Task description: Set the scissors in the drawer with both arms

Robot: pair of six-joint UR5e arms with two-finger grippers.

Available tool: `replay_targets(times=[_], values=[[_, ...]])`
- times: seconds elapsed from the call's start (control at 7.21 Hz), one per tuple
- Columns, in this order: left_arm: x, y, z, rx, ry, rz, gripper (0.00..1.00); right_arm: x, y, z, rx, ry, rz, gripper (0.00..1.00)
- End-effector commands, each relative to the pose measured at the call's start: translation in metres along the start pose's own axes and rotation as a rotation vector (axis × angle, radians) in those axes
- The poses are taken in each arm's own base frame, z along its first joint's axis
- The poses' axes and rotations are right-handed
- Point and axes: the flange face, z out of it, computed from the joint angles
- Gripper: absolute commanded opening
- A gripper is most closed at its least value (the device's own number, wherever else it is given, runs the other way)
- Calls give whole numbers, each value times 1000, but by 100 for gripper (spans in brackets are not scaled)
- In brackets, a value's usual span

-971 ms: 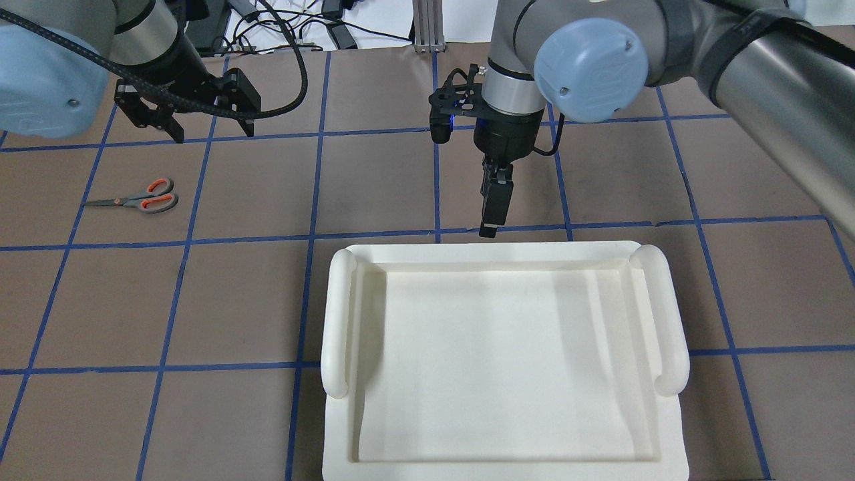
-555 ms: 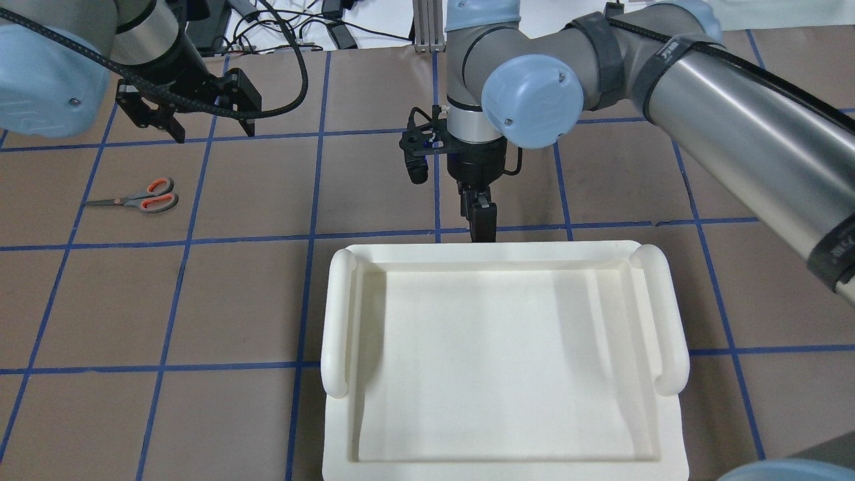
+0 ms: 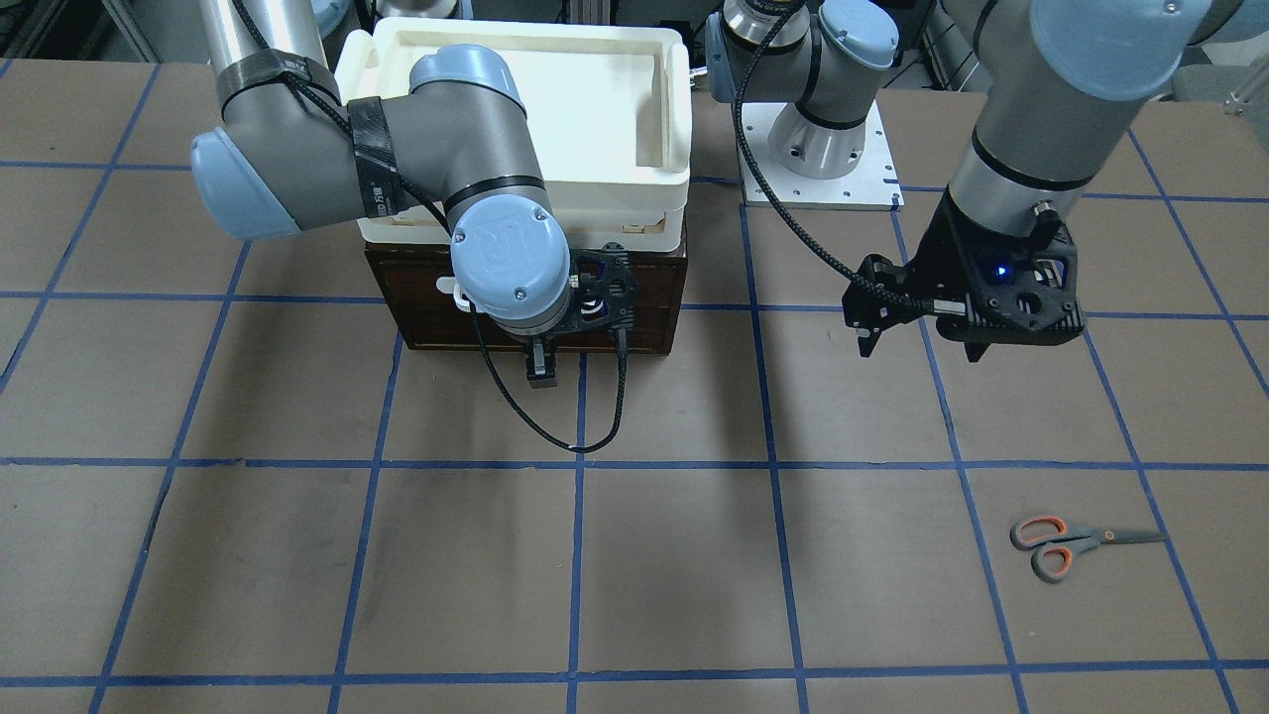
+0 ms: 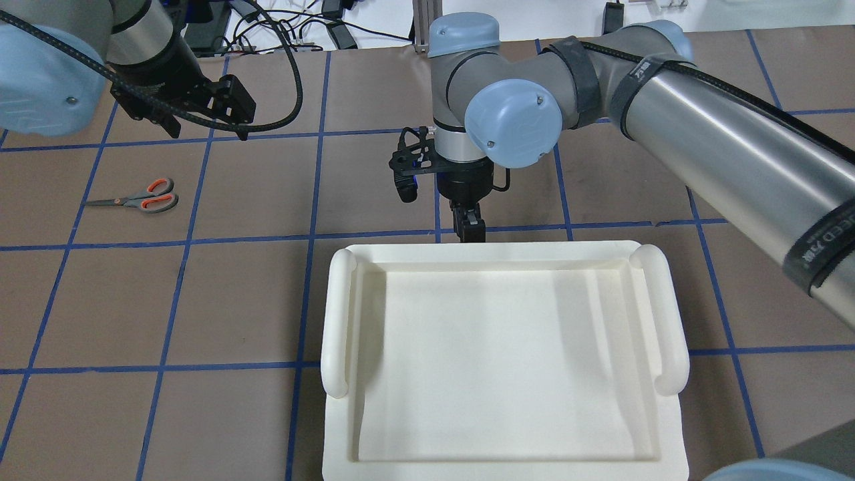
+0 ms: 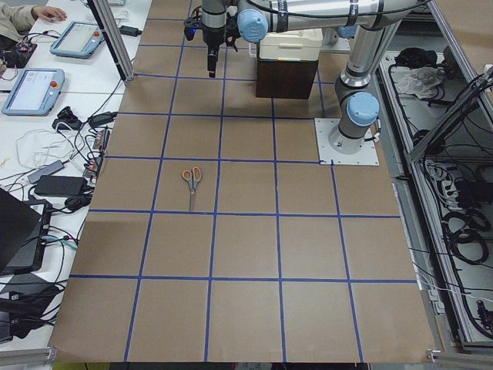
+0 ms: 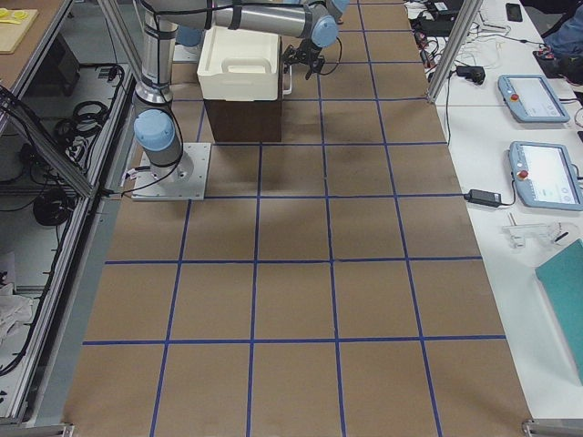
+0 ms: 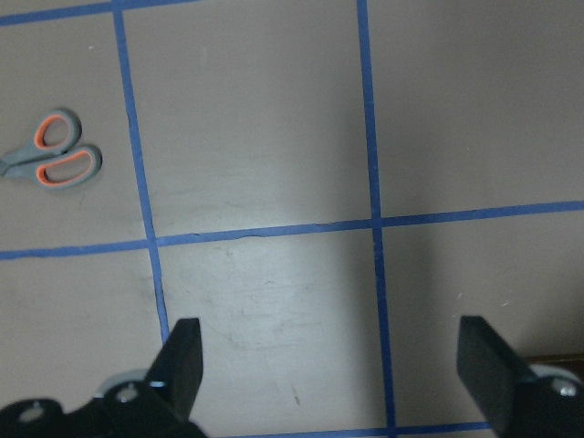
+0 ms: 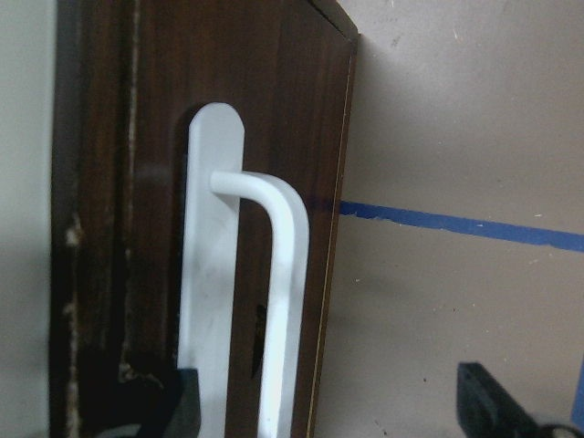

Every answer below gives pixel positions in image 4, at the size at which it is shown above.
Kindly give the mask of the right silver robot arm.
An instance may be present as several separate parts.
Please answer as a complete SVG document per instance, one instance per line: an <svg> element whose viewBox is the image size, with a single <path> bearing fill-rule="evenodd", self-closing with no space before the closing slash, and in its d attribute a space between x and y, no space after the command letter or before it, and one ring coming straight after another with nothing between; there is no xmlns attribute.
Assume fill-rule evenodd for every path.
<svg viewBox="0 0 855 481"><path fill-rule="evenodd" d="M562 131L607 118L853 325L853 150L697 69L675 23L565 37L510 63L497 19L449 13L430 25L427 54L434 146L453 172L443 195L462 241L484 238L484 162L527 167Z"/></svg>

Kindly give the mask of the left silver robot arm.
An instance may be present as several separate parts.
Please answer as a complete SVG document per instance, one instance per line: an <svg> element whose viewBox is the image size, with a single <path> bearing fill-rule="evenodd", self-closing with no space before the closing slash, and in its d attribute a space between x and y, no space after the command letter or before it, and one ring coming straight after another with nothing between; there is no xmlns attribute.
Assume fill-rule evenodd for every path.
<svg viewBox="0 0 855 481"><path fill-rule="evenodd" d="M94 118L106 79L134 120L177 138L177 112L232 125L253 122L256 103L232 74L211 80L182 36L211 19L204 1L3 1L2 128L70 135Z"/></svg>

